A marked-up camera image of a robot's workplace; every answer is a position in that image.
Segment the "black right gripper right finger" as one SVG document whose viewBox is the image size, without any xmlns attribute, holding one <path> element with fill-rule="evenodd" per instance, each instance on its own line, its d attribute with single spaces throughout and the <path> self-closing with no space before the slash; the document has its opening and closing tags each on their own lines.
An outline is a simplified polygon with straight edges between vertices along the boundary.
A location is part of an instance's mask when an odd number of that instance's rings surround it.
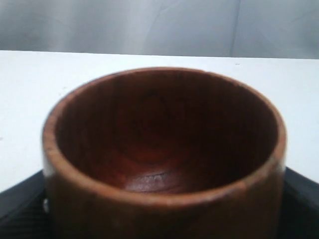
<svg viewBox="0 0 319 239">
<path fill-rule="evenodd" d="M 319 184 L 290 168 L 285 172 L 281 238 L 319 239 Z"/>
</svg>

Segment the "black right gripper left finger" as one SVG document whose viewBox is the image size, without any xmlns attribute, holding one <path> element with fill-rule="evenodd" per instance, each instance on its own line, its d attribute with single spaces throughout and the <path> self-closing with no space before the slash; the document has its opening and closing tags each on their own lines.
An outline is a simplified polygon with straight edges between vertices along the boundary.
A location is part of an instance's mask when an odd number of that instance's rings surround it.
<svg viewBox="0 0 319 239">
<path fill-rule="evenodd" d="M 51 239 L 49 214 L 43 207 L 46 199 L 42 171 L 1 192 L 1 239 Z"/>
</svg>

